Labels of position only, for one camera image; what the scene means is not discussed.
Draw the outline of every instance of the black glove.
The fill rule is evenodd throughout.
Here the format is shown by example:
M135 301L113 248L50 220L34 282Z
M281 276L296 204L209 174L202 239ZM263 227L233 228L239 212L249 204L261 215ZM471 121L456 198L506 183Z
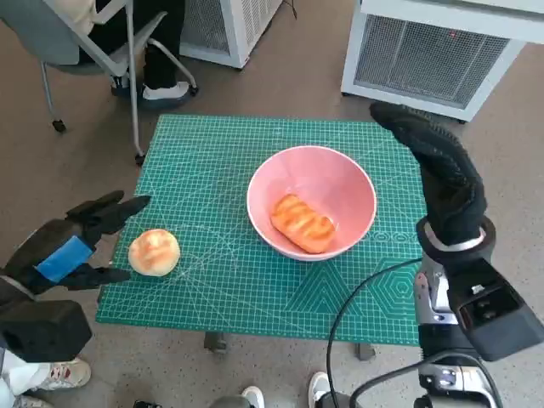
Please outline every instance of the black glove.
M457 138L404 106L376 102L370 109L419 162L428 222L437 238L454 245L479 237L487 207L484 185Z
M47 222L17 249L4 273L34 294L57 285L82 290L129 279L126 270L86 263L103 234L116 233L150 202L142 195L119 203L122 197L122 191L113 191L71 209L65 219Z

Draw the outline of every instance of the black cable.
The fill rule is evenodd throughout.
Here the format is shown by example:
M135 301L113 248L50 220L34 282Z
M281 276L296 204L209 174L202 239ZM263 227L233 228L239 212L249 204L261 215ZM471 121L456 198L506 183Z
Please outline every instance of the black cable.
M331 349L332 349L332 342L334 341L334 335L337 332L338 325L340 324L340 321L343 318L344 313L346 313L346 310L349 306L349 304L354 300L355 296L359 293L359 291L370 281L376 279L378 276L381 276L383 274L386 274L388 272L391 272L395 269L402 268L403 266L408 266L415 264L417 262L420 262L422 259L411 259L409 261L405 261L402 263L397 263L396 265L390 266L386 269L382 269L379 272L376 272L374 275L370 275L368 278L364 279L359 286L355 288L353 293L349 295L346 302L344 302L343 306L340 308L340 311L337 314L337 318L334 320L334 323L332 324L331 328L331 334L329 334L329 343L326 346L326 375L329 377L329 387L331 388L331 397L332 397L332 403L334 404L335 408L340 408L340 405L338 404L338 398L337 393L334 389L334 384L332 383L332 370L331 370Z
M363 394L365 391L369 390L370 388L378 385L379 383L383 383L385 381L388 381L392 378L402 376L410 371L414 371L419 369L420 367L426 366L427 364L433 364L434 362L438 360L442 360L446 357L460 357L466 360L470 360L473 362L478 368L484 373L485 378L487 379L488 383L491 387L491 392L493 393L493 397L496 402L497 408L503 408L501 396L499 394L499 390L495 384L495 381L493 380L493 377L491 376L490 372L485 368L485 365L482 364L482 362L473 357L469 354L464 353L458 353L455 351L442 351L437 354L433 354L426 359L423 359L416 364L407 365L406 367L399 368L398 370L390 371L386 374L383 374L381 376L372 378L371 380L365 382L363 385L359 386L353 394L351 394L351 397L349 398L349 408L356 408L357 406L357 399L360 397L361 394Z
M351 302L354 300L355 296L359 293L359 291L370 281L374 280L378 276L381 276L383 274L386 274L388 272L391 272L393 270L396 270L398 268L402 268L404 266L408 266L411 264L415 264L417 262L420 262L422 259L411 259L409 261L405 261L403 263L397 263L396 265L390 266L386 269L382 269L379 272L376 272L374 275L369 276L368 278L364 279L356 288L355 290L349 295L348 299L344 302L343 306L340 308L340 311L337 314L337 318L334 320L334 323L332 324L331 333L329 335L329 342L327 344L326 348L326 373L329 378L329 387L331 388L331 397L332 402L335 406L335 408L340 408L338 404L338 399L336 395L336 390L334 388L334 384L332 381L332 369L331 369L331 350L332 350L332 342L334 341L334 336L336 334L338 325L340 324L340 321L343 318L343 315L345 314L346 310L348 309L348 306L351 304ZM424 360L421 360L415 364L407 365L406 367L399 368L398 370L390 371L386 374L383 374L379 377L372 378L371 380L365 382L361 386L359 386L354 393L349 398L349 407L355 408L357 404L357 399L361 394L363 394L366 390L378 385L379 383L383 383L387 380L390 380L392 378L401 376L403 374L406 374L407 372L417 370L418 368L425 366L427 364L432 364L435 361L442 360L445 357L460 357L467 360L471 360L478 368L484 373L485 378L487 379L488 383L491 387L491 392L493 393L493 397L496 402L497 408L503 408L501 395L499 394L499 390L496 386L495 381L493 380L493 377L491 376L490 372L487 370L485 365L482 364L482 362L474 358L472 355L464 354L464 353L458 353L454 351L443 351L434 355L431 355L427 357Z
M295 17L295 20L298 20L297 9L295 8L295 0L291 0L290 3L287 0L283 0L281 3L287 4L289 7L291 7L292 15Z

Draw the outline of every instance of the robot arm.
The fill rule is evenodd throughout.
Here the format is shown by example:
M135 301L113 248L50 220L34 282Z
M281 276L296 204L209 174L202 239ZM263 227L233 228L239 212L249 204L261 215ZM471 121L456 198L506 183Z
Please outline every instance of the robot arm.
M541 322L490 265L495 227L484 215L484 186L467 152L451 133L403 106L375 103L371 115L421 166L428 215L416 226L424 254L414 298L423 356L452 351L495 361L542 343ZM428 393L417 408L500 404L467 359L424 365L419 379Z
M125 270L87 263L103 234L119 231L150 201L140 196L120 203L122 197L114 191L48 221L0 269L0 349L27 362L72 360L81 351L92 336L81 306L36 302L35 296L53 286L77 291L130 278Z

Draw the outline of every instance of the blue strap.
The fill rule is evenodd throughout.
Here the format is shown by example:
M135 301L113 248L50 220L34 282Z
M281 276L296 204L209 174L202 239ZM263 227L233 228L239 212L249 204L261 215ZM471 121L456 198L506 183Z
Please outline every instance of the blue strap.
M59 283L78 266L85 264L92 254L93 251L74 235L44 259L36 269L50 281Z

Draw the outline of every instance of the round bun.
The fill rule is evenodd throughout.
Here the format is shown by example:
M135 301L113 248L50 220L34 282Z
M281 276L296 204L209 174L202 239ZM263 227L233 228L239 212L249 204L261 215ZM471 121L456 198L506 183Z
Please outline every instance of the round bun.
M149 229L128 248L128 262L142 275L164 276L172 272L181 251L178 240L165 229Z

